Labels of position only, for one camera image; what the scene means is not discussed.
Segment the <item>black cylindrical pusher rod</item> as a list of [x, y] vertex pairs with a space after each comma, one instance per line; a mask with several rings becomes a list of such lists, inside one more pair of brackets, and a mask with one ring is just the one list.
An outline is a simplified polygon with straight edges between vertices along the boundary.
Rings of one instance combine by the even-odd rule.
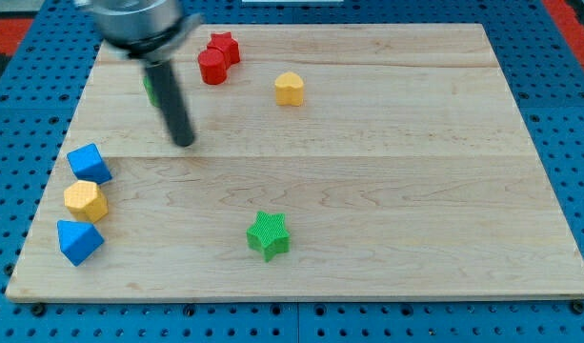
[[148, 64], [145, 72], [171, 141], [178, 147], [190, 146], [195, 140], [194, 129], [171, 61]]

